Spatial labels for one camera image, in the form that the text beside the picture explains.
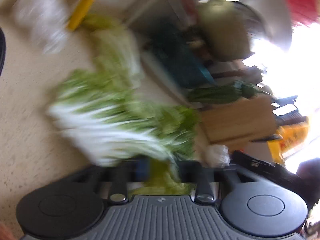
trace wooden cutting board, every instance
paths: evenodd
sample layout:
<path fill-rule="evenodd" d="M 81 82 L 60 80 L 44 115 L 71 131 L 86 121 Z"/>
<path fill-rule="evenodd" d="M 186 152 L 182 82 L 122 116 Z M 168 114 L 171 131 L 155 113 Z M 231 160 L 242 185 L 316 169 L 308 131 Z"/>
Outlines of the wooden cutting board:
<path fill-rule="evenodd" d="M 211 144 L 240 149 L 251 140 L 276 133 L 270 97 L 260 95 L 238 100 L 201 113 L 204 130 Z"/>

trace speckled beige countertop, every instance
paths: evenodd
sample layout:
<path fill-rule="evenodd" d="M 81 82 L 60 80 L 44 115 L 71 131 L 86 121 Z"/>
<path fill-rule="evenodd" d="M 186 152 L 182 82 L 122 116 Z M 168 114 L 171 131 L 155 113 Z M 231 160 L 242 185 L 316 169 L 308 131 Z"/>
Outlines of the speckled beige countertop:
<path fill-rule="evenodd" d="M 50 88 L 76 68 L 93 69 L 89 35 L 79 29 L 59 54 L 43 55 L 8 16 L 0 16 L 6 38 L 0 77 L 0 221 L 22 236 L 15 218 L 28 192 L 82 168 L 88 161 L 62 139 L 45 115 Z M 176 104 L 149 77 L 140 88 L 146 98 Z"/>

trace white plastic bag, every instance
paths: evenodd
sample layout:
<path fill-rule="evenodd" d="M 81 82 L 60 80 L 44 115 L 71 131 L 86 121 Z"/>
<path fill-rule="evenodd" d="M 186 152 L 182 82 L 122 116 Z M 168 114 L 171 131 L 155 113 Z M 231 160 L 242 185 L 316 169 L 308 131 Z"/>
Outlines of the white plastic bag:
<path fill-rule="evenodd" d="M 210 145 L 206 152 L 206 163 L 209 167 L 224 167 L 230 163 L 228 147 L 225 145 Z"/>
<path fill-rule="evenodd" d="M 18 26 L 30 30 L 31 42 L 43 53 L 57 53 L 65 45 L 69 10 L 62 0 L 18 0 L 13 16 Z"/>

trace red object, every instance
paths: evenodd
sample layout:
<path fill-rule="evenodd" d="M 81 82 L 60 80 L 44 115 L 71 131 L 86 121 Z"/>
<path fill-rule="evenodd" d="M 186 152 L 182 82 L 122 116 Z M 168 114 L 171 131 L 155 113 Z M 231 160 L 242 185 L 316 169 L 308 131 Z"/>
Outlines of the red object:
<path fill-rule="evenodd" d="M 16 240 L 10 229 L 2 222 L 0 222 L 0 240 Z"/>
<path fill-rule="evenodd" d="M 192 17 L 193 19 L 198 22 L 199 16 L 198 11 L 196 9 L 196 5 L 194 4 L 193 0 L 181 0 L 183 8 L 185 9 L 186 13 Z"/>
<path fill-rule="evenodd" d="M 310 25 L 318 18 L 316 0 L 286 0 L 293 25 Z"/>

